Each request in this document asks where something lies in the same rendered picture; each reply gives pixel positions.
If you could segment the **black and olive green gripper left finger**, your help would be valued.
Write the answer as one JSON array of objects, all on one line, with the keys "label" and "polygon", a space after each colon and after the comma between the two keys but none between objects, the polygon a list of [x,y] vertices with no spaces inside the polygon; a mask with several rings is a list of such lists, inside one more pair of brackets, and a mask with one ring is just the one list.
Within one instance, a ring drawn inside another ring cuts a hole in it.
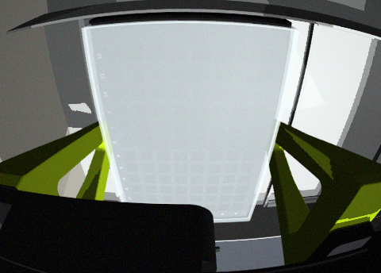
[{"label": "black and olive green gripper left finger", "polygon": [[90,153],[94,156],[76,198],[103,201],[110,162],[98,121],[0,163],[0,184],[59,196],[58,182]]}]

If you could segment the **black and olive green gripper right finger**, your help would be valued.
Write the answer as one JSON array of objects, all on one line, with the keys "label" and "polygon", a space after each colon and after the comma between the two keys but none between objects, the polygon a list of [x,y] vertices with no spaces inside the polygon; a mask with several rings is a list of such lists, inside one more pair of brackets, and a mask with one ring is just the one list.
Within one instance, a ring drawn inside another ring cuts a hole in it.
[{"label": "black and olive green gripper right finger", "polygon": [[[321,183],[309,211],[284,150]],[[284,265],[305,262],[333,231],[371,222],[381,210],[381,163],[280,122],[269,162]]]}]

